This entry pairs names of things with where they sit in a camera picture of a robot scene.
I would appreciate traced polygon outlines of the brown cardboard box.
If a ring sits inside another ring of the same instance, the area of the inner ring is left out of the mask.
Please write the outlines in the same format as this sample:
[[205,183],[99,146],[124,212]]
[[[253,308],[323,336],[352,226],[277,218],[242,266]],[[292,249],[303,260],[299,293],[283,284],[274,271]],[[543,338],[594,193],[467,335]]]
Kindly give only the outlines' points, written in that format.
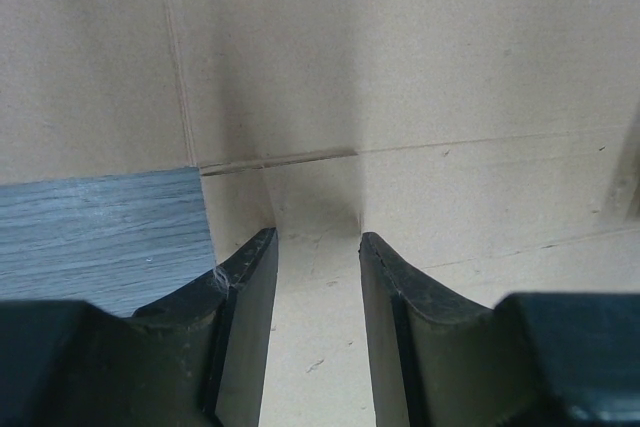
[[69,254],[89,178],[195,167],[278,229],[260,422],[375,422],[366,231],[462,295],[639,287],[639,0],[1,0],[1,293],[122,314],[192,242]]

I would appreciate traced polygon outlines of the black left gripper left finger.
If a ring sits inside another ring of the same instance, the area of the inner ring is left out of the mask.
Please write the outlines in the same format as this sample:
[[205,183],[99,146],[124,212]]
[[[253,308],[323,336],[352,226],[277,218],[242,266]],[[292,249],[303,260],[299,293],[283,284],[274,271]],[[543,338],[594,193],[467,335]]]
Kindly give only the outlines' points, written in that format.
[[3,302],[2,424],[257,425],[277,272],[267,228],[130,317],[79,300]]

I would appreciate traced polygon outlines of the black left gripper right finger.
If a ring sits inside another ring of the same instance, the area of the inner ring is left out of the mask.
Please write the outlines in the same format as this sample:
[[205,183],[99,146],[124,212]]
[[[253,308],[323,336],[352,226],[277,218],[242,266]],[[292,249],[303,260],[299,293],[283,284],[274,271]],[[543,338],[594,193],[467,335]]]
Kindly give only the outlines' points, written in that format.
[[380,426],[635,426],[639,298],[516,292],[484,307],[362,236]]

